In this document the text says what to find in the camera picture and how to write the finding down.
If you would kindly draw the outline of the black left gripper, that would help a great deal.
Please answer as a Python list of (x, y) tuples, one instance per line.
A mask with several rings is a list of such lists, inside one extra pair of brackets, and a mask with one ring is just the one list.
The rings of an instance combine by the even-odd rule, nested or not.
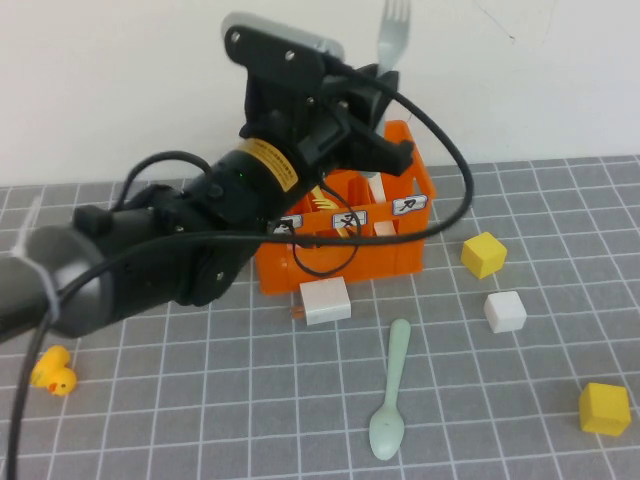
[(257, 194), (302, 194), (336, 169), (401, 176), (414, 143), (379, 130), (400, 73), (378, 64), (332, 67), (249, 66), (242, 140), (233, 172)]

